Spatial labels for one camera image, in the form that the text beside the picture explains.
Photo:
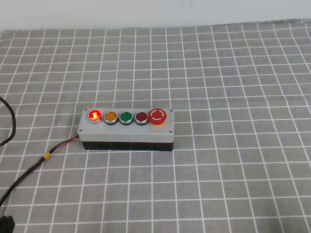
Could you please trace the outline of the grey button switch box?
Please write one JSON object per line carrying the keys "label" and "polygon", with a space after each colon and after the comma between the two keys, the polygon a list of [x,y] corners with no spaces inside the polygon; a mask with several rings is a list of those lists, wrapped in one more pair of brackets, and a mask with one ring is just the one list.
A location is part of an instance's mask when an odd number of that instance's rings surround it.
{"label": "grey button switch box", "polygon": [[[89,122],[88,114],[97,109],[102,113],[100,124]],[[145,112],[147,115],[152,109],[149,108],[85,108],[82,111],[78,126],[78,135],[86,150],[155,150],[172,151],[174,148],[174,110],[163,109],[167,113],[167,119],[161,125],[153,125],[149,121],[146,125],[138,125],[135,115]],[[130,125],[122,125],[120,121],[114,125],[104,122],[107,112],[120,114],[130,112],[133,122]]]}

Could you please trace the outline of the red emergency stop button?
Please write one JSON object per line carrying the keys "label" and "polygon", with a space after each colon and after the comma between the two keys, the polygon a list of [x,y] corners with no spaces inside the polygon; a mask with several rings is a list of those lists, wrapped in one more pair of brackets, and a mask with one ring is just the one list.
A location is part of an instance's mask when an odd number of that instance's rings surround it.
{"label": "red emergency stop button", "polygon": [[148,113],[148,121],[153,125],[161,125],[167,119],[167,113],[163,109],[155,108]]}

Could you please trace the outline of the dark red push button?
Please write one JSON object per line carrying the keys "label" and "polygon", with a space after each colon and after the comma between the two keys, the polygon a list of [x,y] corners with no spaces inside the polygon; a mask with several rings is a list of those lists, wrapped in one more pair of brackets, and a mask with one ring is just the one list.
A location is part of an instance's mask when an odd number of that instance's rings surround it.
{"label": "dark red push button", "polygon": [[135,122],[138,125],[146,125],[148,123],[148,115],[145,112],[139,112],[135,115]]}

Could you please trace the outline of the green push button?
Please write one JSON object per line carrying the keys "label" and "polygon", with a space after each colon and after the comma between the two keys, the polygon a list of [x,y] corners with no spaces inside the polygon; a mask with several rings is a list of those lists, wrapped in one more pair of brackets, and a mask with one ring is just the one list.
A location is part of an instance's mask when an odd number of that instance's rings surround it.
{"label": "green push button", "polygon": [[133,115],[130,112],[120,114],[119,121],[122,125],[130,125],[133,122]]}

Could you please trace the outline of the yellow push button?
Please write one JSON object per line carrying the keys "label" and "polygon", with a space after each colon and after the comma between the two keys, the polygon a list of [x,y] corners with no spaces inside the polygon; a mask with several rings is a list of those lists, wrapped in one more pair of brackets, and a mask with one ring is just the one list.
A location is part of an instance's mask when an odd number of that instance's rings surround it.
{"label": "yellow push button", "polygon": [[114,125],[118,122],[118,120],[118,114],[115,112],[110,111],[104,115],[104,122],[107,125]]}

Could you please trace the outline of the grey checked tablecloth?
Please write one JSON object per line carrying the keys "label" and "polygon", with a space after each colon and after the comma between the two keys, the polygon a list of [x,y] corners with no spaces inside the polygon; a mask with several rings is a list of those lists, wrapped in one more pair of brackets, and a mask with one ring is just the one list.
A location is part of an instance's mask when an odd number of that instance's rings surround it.
{"label": "grey checked tablecloth", "polygon": [[54,152],[0,209],[17,233],[311,230],[310,22],[2,31],[0,95],[2,193],[88,107],[175,112],[170,152]]}

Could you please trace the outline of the red indicator lamp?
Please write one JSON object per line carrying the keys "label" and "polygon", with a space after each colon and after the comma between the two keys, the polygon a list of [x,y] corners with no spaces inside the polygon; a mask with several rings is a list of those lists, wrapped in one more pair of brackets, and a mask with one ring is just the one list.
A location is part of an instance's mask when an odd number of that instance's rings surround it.
{"label": "red indicator lamp", "polygon": [[102,113],[97,109],[93,109],[89,112],[88,119],[92,124],[100,124],[102,121]]}

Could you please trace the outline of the black object bottom left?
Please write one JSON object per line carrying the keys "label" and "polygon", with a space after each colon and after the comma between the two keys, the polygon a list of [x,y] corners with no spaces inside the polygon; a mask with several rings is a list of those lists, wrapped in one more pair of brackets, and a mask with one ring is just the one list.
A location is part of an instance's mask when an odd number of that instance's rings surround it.
{"label": "black object bottom left", "polygon": [[0,233],[13,233],[15,222],[12,216],[2,216],[0,218]]}

